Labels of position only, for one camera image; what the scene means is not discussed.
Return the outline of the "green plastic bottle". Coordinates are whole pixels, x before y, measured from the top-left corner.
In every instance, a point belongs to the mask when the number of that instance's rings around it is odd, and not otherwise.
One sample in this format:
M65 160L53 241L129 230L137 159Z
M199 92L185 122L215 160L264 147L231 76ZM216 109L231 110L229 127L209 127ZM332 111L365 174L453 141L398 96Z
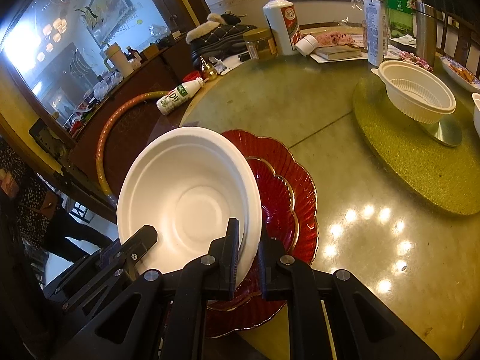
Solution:
M386 0L391 38L413 35L413 0Z

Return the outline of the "white foam bowl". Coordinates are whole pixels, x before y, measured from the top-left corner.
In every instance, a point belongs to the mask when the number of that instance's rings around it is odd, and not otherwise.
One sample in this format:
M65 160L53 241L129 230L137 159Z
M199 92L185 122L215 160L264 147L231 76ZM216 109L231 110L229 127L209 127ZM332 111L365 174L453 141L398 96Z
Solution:
M472 99L474 104L473 124L477 134L480 136L480 94L472 93Z
M121 242L144 225L157 231L139 272L182 269L225 236L231 218L239 222L236 281L241 283L260 242L260 192L239 149L204 127L176 128L145 147L128 170L116 209Z

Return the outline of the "large red wedding plate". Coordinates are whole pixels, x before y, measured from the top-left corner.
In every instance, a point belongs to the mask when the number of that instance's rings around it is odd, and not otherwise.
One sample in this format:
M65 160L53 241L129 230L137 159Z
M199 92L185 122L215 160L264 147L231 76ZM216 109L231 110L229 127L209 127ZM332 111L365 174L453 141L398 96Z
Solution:
M264 229L280 241L285 251L305 263L317 252L317 191L307 170L296 162L281 142L243 130L223 136L247 160L259 190ZM206 313L206 337L257 328L268 322L286 303L262 298L259 264L255 260L233 299L210 305Z

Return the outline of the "pink wrapped candies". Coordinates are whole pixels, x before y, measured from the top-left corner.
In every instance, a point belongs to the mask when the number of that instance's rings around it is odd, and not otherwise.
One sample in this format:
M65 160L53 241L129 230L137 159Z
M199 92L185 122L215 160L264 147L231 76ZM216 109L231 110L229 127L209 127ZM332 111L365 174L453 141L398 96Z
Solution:
M413 53L407 51L400 51L399 55L403 62L419 66L420 68L423 68L428 72L434 71L434 69L423 58L417 57Z

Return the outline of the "book with pink cloth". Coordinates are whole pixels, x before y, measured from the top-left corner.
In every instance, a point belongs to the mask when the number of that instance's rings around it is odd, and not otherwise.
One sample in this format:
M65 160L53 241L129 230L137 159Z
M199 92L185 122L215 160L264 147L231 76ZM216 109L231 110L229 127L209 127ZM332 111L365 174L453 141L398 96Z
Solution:
M328 31L315 34L314 38L319 46L310 54L310 57L318 63L367 58L362 34Z

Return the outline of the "black fur-trimmed jacket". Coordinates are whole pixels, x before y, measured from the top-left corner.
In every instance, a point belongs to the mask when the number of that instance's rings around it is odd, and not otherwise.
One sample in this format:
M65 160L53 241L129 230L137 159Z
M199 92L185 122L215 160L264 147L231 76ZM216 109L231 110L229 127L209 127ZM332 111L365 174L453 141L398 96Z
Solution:
M190 30L185 37L186 43L190 46L193 66L197 70L201 68L201 57L204 60L210 57L223 60L246 52L243 34L253 29L257 27L243 24L235 14L210 13L206 22Z

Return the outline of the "white thermos mug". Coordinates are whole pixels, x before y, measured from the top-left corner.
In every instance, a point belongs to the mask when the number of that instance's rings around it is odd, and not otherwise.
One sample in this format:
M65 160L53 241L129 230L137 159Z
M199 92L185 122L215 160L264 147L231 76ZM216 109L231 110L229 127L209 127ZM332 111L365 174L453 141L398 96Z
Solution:
M116 69L124 78L134 72L133 66L116 42L106 48L105 56L103 63L110 72Z

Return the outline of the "blue white food plate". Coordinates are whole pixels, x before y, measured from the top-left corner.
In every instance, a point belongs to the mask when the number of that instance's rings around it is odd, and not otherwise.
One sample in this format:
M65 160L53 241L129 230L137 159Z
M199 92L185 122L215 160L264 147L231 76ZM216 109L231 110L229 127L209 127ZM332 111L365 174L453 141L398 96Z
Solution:
M480 90L479 79L461 64L448 56L440 56L440 61L445 72L463 89L470 93L478 93Z

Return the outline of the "stainless steel thermos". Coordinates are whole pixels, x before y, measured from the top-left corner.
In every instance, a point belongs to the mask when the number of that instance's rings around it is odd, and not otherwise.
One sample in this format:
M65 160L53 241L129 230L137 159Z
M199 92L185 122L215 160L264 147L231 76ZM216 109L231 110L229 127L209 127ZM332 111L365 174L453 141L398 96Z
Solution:
M437 45L437 10L416 2L416 55L434 66Z

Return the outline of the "small white cup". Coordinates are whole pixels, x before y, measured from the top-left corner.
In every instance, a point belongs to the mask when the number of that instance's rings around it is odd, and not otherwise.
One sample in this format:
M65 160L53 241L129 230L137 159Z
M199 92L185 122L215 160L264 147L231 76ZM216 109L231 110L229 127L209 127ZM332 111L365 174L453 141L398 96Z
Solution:
M295 43L295 49L303 56L309 56L314 52L315 49L319 48L320 45L317 39L308 34Z

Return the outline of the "white green milk bottle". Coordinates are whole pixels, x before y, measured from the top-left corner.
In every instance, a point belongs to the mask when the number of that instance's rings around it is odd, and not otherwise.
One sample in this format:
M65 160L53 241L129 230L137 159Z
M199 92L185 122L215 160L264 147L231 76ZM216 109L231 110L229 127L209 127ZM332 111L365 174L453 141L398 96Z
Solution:
M162 96L156 102L156 106L164 116L167 116L184 102L190 100L203 86L204 81L201 77L184 82Z

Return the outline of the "small red gold-rimmed plate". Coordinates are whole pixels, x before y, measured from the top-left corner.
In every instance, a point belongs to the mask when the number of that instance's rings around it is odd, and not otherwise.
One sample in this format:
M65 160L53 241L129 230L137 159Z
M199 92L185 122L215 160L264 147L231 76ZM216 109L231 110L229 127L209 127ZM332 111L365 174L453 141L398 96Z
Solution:
M299 220L295 213L295 194L287 179L276 173L263 158L247 157L256 178L261 199L263 228L273 239L280 241L285 251L295 248L299 238ZM233 311L261 295L259 263L256 256L245 279L235 289L230 301L217 301L208 305L210 311Z

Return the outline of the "cream ribbed plastic bowl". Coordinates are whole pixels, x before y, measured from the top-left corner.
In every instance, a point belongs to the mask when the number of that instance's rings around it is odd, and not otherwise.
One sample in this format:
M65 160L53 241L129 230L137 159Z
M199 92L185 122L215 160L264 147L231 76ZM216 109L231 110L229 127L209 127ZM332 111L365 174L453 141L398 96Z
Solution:
M456 98L433 73L402 61L384 61L371 72L385 85L391 103L419 123L432 125L456 110Z

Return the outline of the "dark wooden chair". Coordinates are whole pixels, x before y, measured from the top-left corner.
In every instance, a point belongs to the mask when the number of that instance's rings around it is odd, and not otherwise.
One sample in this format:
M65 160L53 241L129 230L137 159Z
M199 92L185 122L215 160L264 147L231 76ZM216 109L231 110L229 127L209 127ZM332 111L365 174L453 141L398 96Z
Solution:
M436 51L479 74L479 29L449 12L436 12Z

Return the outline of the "green round table mat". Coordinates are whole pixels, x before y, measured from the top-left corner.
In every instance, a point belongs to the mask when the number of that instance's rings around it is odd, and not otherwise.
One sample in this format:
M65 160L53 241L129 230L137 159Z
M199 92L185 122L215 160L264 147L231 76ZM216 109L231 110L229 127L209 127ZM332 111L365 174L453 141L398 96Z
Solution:
M447 147L389 100L381 79L372 73L357 83L354 115L371 149L408 187L439 208L457 215L479 213L479 135L473 125L470 96L456 93L451 118L462 142Z

